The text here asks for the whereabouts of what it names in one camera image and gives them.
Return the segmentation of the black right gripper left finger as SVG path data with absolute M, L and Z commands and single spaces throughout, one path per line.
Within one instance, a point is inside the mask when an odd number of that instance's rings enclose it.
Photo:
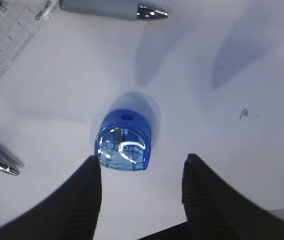
M 91 240 L 101 202 L 101 168 L 92 155 L 49 197 L 0 227 L 0 240 Z

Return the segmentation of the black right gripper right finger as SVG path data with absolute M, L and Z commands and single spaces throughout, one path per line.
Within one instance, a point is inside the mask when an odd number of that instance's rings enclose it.
M 193 240 L 284 240 L 284 221 L 263 210 L 189 154 L 182 203 Z

